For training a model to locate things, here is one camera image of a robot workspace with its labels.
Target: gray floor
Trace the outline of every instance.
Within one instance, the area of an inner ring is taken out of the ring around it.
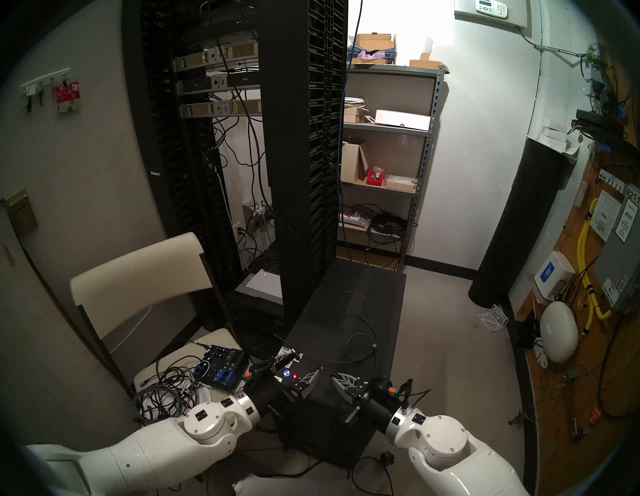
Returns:
[[[412,267],[407,267],[405,273],[407,284],[392,381],[399,385],[413,378],[414,390],[431,388],[419,404],[426,415],[455,417],[500,453],[522,478],[524,433],[507,424],[520,406],[507,331],[489,332],[478,320],[477,315],[486,310],[467,297],[470,281]],[[210,469],[209,495],[234,494],[230,480],[243,471],[295,473],[307,467],[308,458],[302,453],[268,449],[277,446],[276,435],[252,431],[242,436],[232,457]],[[397,496],[432,494],[410,465],[406,450],[396,449],[382,434],[376,434],[364,454],[378,457],[383,451],[396,456],[389,472]],[[361,486],[369,491],[389,492],[386,476],[375,462],[363,461],[361,471]],[[320,464],[305,476],[316,481],[345,477],[344,469],[327,464]],[[159,493],[176,494],[169,490]],[[204,484],[191,479],[182,484],[179,494],[205,495],[206,490]]]

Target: yellow cable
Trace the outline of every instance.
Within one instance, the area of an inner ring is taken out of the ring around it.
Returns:
[[[598,203],[597,198],[595,198],[591,202],[591,205],[589,206],[589,213],[591,215],[593,215],[593,211],[595,210],[597,203]],[[607,311],[604,314],[602,313],[602,311],[600,310],[600,304],[598,303],[598,300],[595,295],[595,291],[593,290],[593,287],[591,286],[591,281],[589,280],[585,254],[586,254],[586,248],[587,248],[587,236],[589,234],[590,217],[591,216],[589,216],[589,219],[586,219],[584,221],[582,230],[580,231],[580,236],[578,237],[578,243],[576,246],[578,270],[579,270],[579,273],[584,272],[584,274],[580,278],[582,280],[582,285],[589,293],[589,317],[587,319],[586,325],[584,326],[584,329],[587,332],[591,329],[591,323],[593,321],[594,311],[600,320],[606,320],[613,315],[613,312],[611,310]]]

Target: red keychain tag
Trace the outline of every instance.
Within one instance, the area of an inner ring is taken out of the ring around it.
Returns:
[[[56,86],[55,92],[59,113],[78,110],[82,106],[82,101],[80,99],[80,86],[77,81],[71,81],[67,87],[62,85]]]

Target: cardboard box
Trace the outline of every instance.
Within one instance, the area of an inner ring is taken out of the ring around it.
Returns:
[[[360,45],[358,42],[360,40],[390,40],[391,35],[378,34],[378,33],[360,33],[356,38],[356,44]]]
[[[363,115],[365,113],[364,107],[345,107],[343,115]]]
[[[340,165],[340,180],[342,182],[355,183],[356,180],[365,180],[369,165],[362,153],[360,145],[343,143],[342,164]]]
[[[393,40],[362,40],[357,42],[356,45],[364,48],[367,52],[396,48],[396,42]]]
[[[385,174],[385,187],[415,193],[418,188],[418,180],[412,177]]]
[[[352,64],[386,64],[387,61],[383,58],[374,58],[374,59],[363,59],[363,58],[355,58],[351,59]]]
[[[439,60],[410,60],[409,61],[409,66],[411,67],[425,67],[427,69],[437,69],[439,65],[444,65],[442,62],[440,62]],[[444,70],[445,72],[448,74],[449,73],[449,68],[445,65],[444,66]]]
[[[411,129],[428,131],[430,121],[431,117],[428,115],[409,114],[407,112],[396,112],[394,110],[376,110],[376,124],[409,127]]]
[[[357,124],[362,122],[362,115],[344,115],[342,116],[342,121],[347,124]]]

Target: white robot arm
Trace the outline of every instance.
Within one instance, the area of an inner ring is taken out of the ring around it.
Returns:
[[[60,495],[122,495],[176,486],[229,456],[238,437],[267,414],[275,397],[307,397],[320,369],[308,372],[304,367],[300,376],[291,374],[288,383],[273,377],[283,367],[296,370],[299,364],[292,353],[279,354],[247,374],[251,382],[235,395],[220,403],[200,403],[185,417],[141,428],[108,448],[77,452],[42,444],[28,449],[45,462],[40,475]]]
[[[231,454],[238,437],[258,420],[256,406],[240,393],[221,403],[200,403],[186,417],[151,424],[108,448],[77,452],[43,444],[29,449],[55,472],[64,467],[66,477],[47,481],[61,493],[86,494],[81,492],[86,485],[90,494],[121,495],[175,486],[201,474]]]
[[[356,406],[347,421],[356,414],[365,417],[392,443],[407,448],[411,463],[437,495],[528,495],[513,467],[456,419],[427,417],[409,407],[411,380],[400,405],[397,390],[387,379],[365,382],[336,374],[333,382]]]

